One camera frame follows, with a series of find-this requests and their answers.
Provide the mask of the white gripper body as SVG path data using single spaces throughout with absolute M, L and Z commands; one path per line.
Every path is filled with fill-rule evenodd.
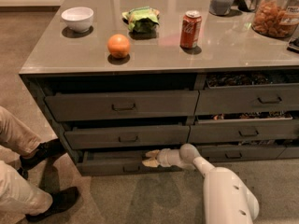
M 156 160 L 162 167 L 181 165 L 181 157 L 178 149 L 164 148 L 158 152 Z

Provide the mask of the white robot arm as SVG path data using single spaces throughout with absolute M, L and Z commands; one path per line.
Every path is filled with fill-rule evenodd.
M 253 224 L 259 215 L 257 198 L 239 176 L 228 168 L 215 167 L 191 144 L 149 151 L 142 163 L 152 168 L 197 169 L 204 178 L 206 224 Z

